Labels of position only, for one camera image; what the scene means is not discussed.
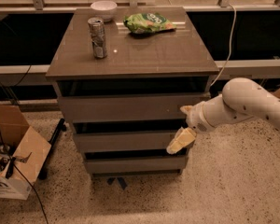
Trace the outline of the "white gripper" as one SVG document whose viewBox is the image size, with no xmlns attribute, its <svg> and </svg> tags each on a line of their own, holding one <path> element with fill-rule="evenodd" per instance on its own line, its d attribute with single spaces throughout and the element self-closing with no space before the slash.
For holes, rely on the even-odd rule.
<svg viewBox="0 0 280 224">
<path fill-rule="evenodd" d="M 192 143 L 197 133 L 210 133 L 215 128 L 206 120 L 203 114 L 204 102 L 196 105 L 184 105 L 180 107 L 180 111 L 187 115 L 187 124 L 189 128 L 181 127 L 169 143 L 166 151 L 169 154 L 176 154 L 182 148 Z"/>
</svg>

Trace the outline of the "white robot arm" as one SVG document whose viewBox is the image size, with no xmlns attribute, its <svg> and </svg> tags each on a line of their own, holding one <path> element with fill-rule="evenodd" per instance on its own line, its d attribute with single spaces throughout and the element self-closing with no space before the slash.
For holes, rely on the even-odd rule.
<svg viewBox="0 0 280 224">
<path fill-rule="evenodd" d="M 238 77 L 228 81 L 217 97 L 181 106 L 180 110 L 186 115 L 188 127 L 177 131 L 166 148 L 169 154 L 191 144 L 198 133 L 210 133 L 223 124 L 259 118 L 280 131 L 280 88 L 270 93 L 255 81 Z"/>
</svg>

